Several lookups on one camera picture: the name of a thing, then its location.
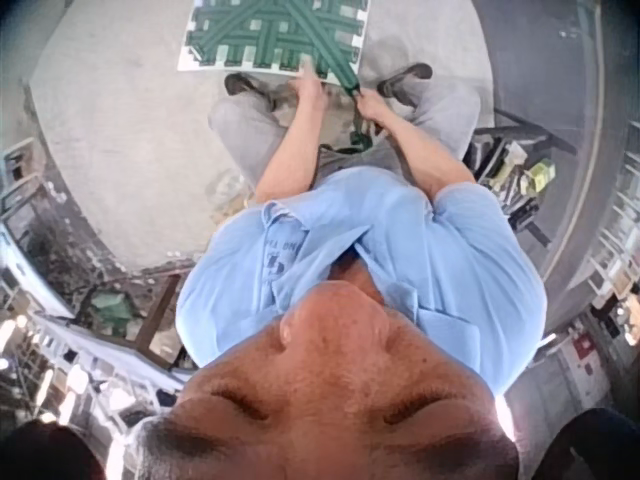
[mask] green mat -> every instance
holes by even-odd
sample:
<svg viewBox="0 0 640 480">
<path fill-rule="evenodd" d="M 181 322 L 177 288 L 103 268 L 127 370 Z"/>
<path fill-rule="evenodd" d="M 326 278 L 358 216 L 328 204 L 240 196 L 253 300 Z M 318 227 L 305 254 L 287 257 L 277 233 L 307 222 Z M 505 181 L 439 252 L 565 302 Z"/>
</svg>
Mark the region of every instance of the green mat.
<svg viewBox="0 0 640 480">
<path fill-rule="evenodd" d="M 369 0 L 198 0 L 179 69 L 291 75 L 306 54 L 351 95 L 368 10 Z"/>
</svg>

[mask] shoe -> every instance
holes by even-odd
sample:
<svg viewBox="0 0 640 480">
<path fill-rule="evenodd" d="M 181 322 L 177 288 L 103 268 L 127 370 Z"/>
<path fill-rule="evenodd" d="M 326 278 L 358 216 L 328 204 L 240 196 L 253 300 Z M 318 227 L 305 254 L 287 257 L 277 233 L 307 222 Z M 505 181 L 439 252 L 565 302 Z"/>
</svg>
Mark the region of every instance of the shoe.
<svg viewBox="0 0 640 480">
<path fill-rule="evenodd" d="M 419 78 L 420 80 L 429 80 L 433 77 L 433 68 L 426 63 L 414 63 L 403 72 L 380 82 L 377 88 L 378 93 L 384 98 L 395 97 L 396 100 L 404 105 L 414 106 L 402 92 L 396 91 L 396 87 L 409 75 Z"/>
<path fill-rule="evenodd" d="M 227 90 L 227 94 L 229 94 L 230 97 L 243 92 L 255 92 L 261 97 L 264 97 L 272 112 L 276 109 L 275 101 L 269 96 L 269 94 L 256 87 L 251 79 L 243 73 L 231 73 L 227 75 L 224 79 L 224 88 Z"/>
</svg>

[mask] forearm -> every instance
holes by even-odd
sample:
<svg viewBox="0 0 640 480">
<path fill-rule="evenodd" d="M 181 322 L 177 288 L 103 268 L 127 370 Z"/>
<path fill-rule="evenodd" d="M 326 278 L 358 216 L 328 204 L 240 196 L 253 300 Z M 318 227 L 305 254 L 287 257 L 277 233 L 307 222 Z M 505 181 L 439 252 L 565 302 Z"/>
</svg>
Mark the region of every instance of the forearm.
<svg viewBox="0 0 640 480">
<path fill-rule="evenodd" d="M 456 183 L 475 183 L 469 169 L 436 139 L 390 112 L 384 128 L 404 154 L 417 186 L 434 201 L 440 190 Z"/>
<path fill-rule="evenodd" d="M 292 197 L 309 190 L 318 162 L 324 108 L 301 102 L 276 153 L 256 186 L 259 203 Z"/>
</svg>

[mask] closed eye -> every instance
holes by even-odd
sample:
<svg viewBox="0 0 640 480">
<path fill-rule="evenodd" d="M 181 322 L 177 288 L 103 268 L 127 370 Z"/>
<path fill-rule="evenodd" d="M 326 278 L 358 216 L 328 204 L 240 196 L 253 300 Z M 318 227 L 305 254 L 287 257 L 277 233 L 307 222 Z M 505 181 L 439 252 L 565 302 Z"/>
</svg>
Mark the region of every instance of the closed eye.
<svg viewBox="0 0 640 480">
<path fill-rule="evenodd" d="M 397 425 L 413 417 L 420 410 L 433 405 L 441 400 L 450 399 L 451 396 L 443 393 L 432 393 L 429 395 L 418 395 L 409 400 L 399 402 L 388 409 L 383 420 L 387 425 Z"/>
<path fill-rule="evenodd" d="M 224 398 L 225 400 L 233 403 L 238 410 L 240 410 L 244 415 L 253 420 L 263 422 L 269 418 L 269 415 L 256 407 L 255 404 L 253 404 L 245 395 L 242 395 L 241 393 L 237 393 L 231 390 L 220 390 L 213 392 L 212 395 Z"/>
</svg>

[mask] gray floor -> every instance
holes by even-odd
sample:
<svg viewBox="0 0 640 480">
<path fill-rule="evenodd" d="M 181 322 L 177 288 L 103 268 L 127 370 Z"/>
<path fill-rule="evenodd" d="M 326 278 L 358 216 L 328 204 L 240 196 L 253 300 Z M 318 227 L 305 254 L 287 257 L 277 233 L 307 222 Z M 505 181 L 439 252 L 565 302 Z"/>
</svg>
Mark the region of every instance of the gray floor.
<svg viewBox="0 0 640 480">
<path fill-rule="evenodd" d="M 392 0 L 372 2 L 365 83 L 426 60 L 438 75 L 476 85 L 490 124 L 493 79 L 471 0 L 405 3 L 398 9 Z M 191 6 L 192 0 L 74 2 L 31 79 L 65 182 L 127 269 L 201 251 L 217 211 L 241 185 L 206 123 L 224 94 L 223 75 L 176 71 Z"/>
</svg>

